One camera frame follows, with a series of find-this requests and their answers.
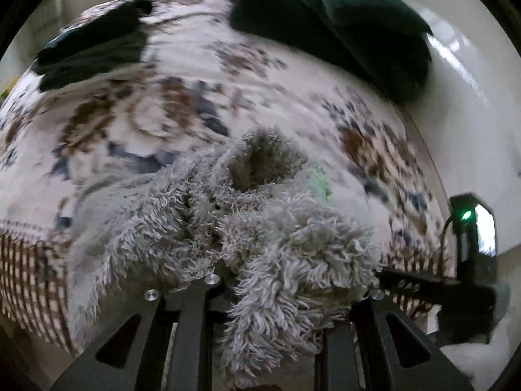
fluffy gray blanket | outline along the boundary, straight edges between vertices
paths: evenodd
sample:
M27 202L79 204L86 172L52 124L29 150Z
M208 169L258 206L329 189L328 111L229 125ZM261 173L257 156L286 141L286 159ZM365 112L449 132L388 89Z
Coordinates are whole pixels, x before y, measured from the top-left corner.
M106 172L84 186L72 225L75 344L150 287L181 289L223 259L239 279L220 340L230 385L316 354L318 332L374 280L380 256L372 231L329 207L328 193L319 165L272 129L157 173Z

dark green pillow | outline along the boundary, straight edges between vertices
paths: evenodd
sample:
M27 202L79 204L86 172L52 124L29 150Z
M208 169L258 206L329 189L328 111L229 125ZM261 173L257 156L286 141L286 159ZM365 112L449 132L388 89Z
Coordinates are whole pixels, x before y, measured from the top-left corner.
M358 77L364 69L320 18L299 0L232 0L230 26L299 48Z
M402 0L321 1L330 21L336 26L371 24L404 35L432 33L430 26Z

silver bolt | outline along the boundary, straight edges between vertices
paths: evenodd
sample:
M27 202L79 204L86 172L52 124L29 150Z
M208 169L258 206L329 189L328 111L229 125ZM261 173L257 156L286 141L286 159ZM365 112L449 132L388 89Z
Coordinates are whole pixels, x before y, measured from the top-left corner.
M373 300L381 300L385 295L386 294L381 289L372 289L371 292L369 292L369 296Z
M160 297L160 292L156 289L149 289L145 292L145 300L156 301Z
M204 277L204 281L208 285L217 285L219 282L221 282L221 277L219 275L215 275L215 274L206 275Z

black device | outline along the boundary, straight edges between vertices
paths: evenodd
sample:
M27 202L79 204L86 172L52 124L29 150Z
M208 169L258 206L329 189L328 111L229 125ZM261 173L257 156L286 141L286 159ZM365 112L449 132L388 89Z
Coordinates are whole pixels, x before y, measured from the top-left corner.
M450 205L458 245L458 280L496 283L498 239L492 209L473 193L451 197Z

floral patterned blanket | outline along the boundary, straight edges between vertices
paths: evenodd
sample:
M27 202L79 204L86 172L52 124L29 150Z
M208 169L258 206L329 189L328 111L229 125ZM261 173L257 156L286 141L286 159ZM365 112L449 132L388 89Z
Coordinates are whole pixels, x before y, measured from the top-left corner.
M66 30L122 1L85 11ZM355 207L374 228L382 261L436 268L440 209L394 106L337 67L232 30L229 0L152 1L140 63L46 93L28 71L0 110L5 314L74 351L63 261L79 186L116 159L154 172L257 125L277 125L322 163L333 203Z

